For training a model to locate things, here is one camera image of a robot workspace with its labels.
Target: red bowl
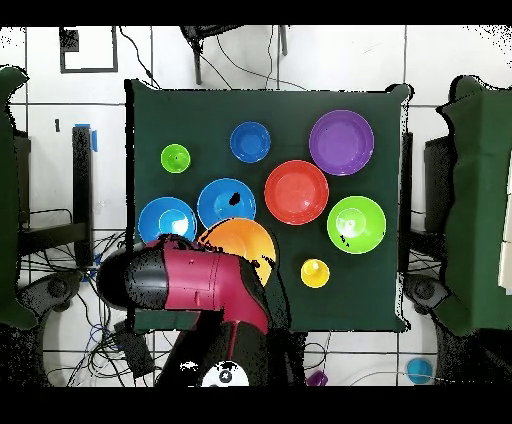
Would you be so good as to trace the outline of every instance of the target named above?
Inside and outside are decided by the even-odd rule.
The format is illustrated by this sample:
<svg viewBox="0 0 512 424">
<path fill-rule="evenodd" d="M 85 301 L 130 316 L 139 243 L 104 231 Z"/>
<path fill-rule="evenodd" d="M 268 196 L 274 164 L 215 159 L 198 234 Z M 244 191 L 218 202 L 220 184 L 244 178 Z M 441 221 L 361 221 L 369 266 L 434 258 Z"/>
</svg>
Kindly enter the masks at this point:
<svg viewBox="0 0 512 424">
<path fill-rule="evenodd" d="M 325 175 L 315 165 L 291 160 L 279 165 L 265 183 L 265 203 L 272 215 L 290 225 L 318 218 L 329 198 Z"/>
</svg>

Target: small green bowl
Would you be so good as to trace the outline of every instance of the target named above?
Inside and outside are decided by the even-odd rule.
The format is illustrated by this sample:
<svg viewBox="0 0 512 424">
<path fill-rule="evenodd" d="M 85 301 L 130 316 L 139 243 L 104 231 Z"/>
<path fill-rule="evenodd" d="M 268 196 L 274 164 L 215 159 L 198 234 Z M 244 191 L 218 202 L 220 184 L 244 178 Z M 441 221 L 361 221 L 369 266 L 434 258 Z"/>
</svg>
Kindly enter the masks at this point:
<svg viewBox="0 0 512 424">
<path fill-rule="evenodd" d="M 363 196 L 340 200 L 327 217 L 327 233 L 333 244 L 347 253 L 367 253 L 386 234 L 386 217 L 381 207 Z"/>
<path fill-rule="evenodd" d="M 190 166 L 190 153 L 181 144 L 170 144 L 162 150 L 160 162 L 167 172 L 179 174 Z"/>
</svg>

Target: green padding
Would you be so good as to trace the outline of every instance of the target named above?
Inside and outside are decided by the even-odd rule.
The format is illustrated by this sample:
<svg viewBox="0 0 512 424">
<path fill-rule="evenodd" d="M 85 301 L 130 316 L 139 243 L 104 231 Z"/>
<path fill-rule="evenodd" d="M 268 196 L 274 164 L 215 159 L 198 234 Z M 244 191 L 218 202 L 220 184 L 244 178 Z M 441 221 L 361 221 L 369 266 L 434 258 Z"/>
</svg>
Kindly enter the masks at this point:
<svg viewBox="0 0 512 424">
<path fill-rule="evenodd" d="M 292 330 L 405 329 L 395 314 L 395 290 L 400 108 L 409 96 L 409 86 L 398 85 L 381 93 L 156 91 L 135 80 L 133 88 L 137 220 L 142 208 L 157 197 L 178 197 L 195 210 L 199 193 L 208 183 L 222 177 L 240 179 L 256 198 L 256 221 L 272 230 L 279 241 Z M 329 202 L 319 218 L 302 226 L 282 224 L 266 208 L 265 181 L 287 160 L 312 161 L 311 129 L 334 109 L 350 109 L 366 118 L 375 136 L 373 156 L 352 176 L 326 175 Z M 263 124 L 271 136 L 268 155 L 254 164 L 239 161 L 229 148 L 232 131 L 244 121 Z M 170 174 L 160 165 L 162 149 L 172 143 L 185 146 L 192 157 L 192 164 L 181 174 Z M 363 255 L 341 252 L 327 235 L 330 209 L 352 195 L 375 200 L 386 214 L 386 236 Z M 199 226 L 198 235 L 204 231 Z M 330 280 L 321 289 L 311 289 L 301 281 L 300 269 L 308 258 L 321 259 L 329 266 Z M 282 299 L 275 273 L 266 292 L 271 309 L 277 309 Z"/>
<path fill-rule="evenodd" d="M 135 329 L 145 332 L 149 330 L 189 330 L 197 319 L 196 312 L 144 311 L 135 314 Z"/>
<path fill-rule="evenodd" d="M 455 203 L 446 223 L 446 284 L 453 296 L 436 310 L 457 335 L 512 325 L 512 296 L 498 286 L 512 149 L 512 92 L 473 77 L 457 82 L 442 108 L 454 128 Z"/>
<path fill-rule="evenodd" d="M 27 81 L 18 68 L 0 65 L 0 324 L 28 330 L 37 324 L 34 313 L 16 300 L 18 262 L 18 174 L 13 128 L 6 103 Z"/>
</svg>

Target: small blue bowl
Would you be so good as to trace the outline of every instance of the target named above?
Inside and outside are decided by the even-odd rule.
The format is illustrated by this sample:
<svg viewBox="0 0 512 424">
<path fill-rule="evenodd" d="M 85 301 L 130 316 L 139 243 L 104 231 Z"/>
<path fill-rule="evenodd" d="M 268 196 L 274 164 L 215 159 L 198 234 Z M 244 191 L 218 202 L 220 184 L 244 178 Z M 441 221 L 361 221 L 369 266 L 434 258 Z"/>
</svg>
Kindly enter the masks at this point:
<svg viewBox="0 0 512 424">
<path fill-rule="evenodd" d="M 270 149 L 270 134 L 257 122 L 244 122 L 231 134 L 229 146 L 233 154 L 242 162 L 258 162 Z"/>
<path fill-rule="evenodd" d="M 432 365 L 426 359 L 414 358 L 407 363 L 407 376 L 414 384 L 428 383 L 432 372 Z"/>
<path fill-rule="evenodd" d="M 175 197 L 159 197 L 149 202 L 139 216 L 139 235 L 144 243 L 156 240 L 161 234 L 179 234 L 194 241 L 197 220 L 194 211 Z"/>
<path fill-rule="evenodd" d="M 249 187 L 232 178 L 208 184 L 197 200 L 197 215 L 205 228 L 228 218 L 254 219 L 256 200 Z"/>
</svg>

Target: yellow bowl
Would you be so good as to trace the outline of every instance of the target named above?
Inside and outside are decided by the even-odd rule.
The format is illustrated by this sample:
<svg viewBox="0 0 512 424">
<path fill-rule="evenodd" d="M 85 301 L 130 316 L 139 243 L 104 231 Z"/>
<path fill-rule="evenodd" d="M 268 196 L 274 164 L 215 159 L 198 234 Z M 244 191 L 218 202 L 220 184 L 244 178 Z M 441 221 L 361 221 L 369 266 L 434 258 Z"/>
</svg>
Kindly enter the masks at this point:
<svg viewBox="0 0 512 424">
<path fill-rule="evenodd" d="M 320 259 L 308 259 L 300 269 L 300 278 L 306 286 L 317 289 L 329 280 L 329 267 Z"/>
<path fill-rule="evenodd" d="M 200 243 L 209 242 L 212 246 L 222 247 L 224 252 L 242 256 L 249 262 L 255 260 L 259 267 L 256 273 L 261 284 L 267 284 L 272 268 L 268 261 L 276 261 L 276 251 L 270 234 L 256 221 L 246 218 L 230 218 L 214 225 L 199 238 Z"/>
</svg>

